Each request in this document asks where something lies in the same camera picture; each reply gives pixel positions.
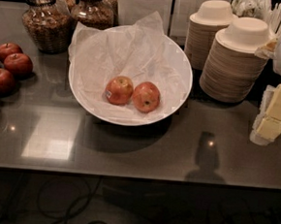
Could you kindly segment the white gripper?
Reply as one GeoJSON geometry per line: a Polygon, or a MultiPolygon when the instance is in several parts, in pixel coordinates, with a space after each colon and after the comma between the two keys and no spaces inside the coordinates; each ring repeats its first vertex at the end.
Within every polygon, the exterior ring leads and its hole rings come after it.
{"type": "MultiPolygon", "coordinates": [[[[259,58],[273,59],[275,73],[281,76],[281,35],[273,38],[255,51],[259,58]]],[[[268,85],[261,100],[260,110],[253,122],[249,139],[254,144],[269,145],[281,135],[281,84],[268,85]]]]}

